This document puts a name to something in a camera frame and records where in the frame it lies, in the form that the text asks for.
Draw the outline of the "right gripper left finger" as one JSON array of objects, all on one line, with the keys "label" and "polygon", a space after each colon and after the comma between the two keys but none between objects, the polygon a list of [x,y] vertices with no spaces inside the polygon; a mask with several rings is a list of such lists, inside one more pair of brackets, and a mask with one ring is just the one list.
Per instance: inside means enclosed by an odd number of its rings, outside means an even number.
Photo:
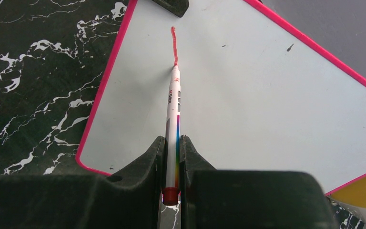
[{"label": "right gripper left finger", "polygon": [[0,175],[0,229],[157,229],[164,142],[107,177]]}]

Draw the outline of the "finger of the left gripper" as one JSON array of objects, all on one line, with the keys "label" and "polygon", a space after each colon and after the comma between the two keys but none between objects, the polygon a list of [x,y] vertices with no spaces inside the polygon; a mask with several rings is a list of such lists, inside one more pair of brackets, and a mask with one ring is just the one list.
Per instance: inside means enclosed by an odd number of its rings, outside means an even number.
[{"label": "finger of the left gripper", "polygon": [[175,16],[182,18],[189,8],[188,0],[152,0]]}]

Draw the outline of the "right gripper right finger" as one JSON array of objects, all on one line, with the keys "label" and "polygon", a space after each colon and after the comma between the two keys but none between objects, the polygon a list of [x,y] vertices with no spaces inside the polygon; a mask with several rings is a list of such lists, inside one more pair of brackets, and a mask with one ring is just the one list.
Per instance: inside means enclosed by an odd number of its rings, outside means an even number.
[{"label": "right gripper right finger", "polygon": [[335,229],[313,176],[299,171],[218,170],[180,138],[183,229]]}]

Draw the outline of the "white marker pen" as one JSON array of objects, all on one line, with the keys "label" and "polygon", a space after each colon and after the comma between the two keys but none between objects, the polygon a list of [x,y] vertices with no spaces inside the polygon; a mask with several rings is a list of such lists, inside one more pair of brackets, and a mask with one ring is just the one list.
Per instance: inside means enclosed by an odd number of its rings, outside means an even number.
[{"label": "white marker pen", "polygon": [[167,120],[165,133],[166,171],[163,187],[163,204],[174,206],[178,204],[179,164],[180,164],[180,70],[175,65],[171,72],[168,90]]}]

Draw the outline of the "pink framed whiteboard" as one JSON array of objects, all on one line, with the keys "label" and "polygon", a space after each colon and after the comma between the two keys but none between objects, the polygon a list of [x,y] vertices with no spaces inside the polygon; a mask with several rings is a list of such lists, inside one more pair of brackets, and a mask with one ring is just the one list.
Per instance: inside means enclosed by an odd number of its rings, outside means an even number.
[{"label": "pink framed whiteboard", "polygon": [[366,79],[256,0],[183,17],[128,3],[76,160],[111,174],[164,135],[171,27],[180,133],[215,168],[304,171],[331,193],[366,175]]}]

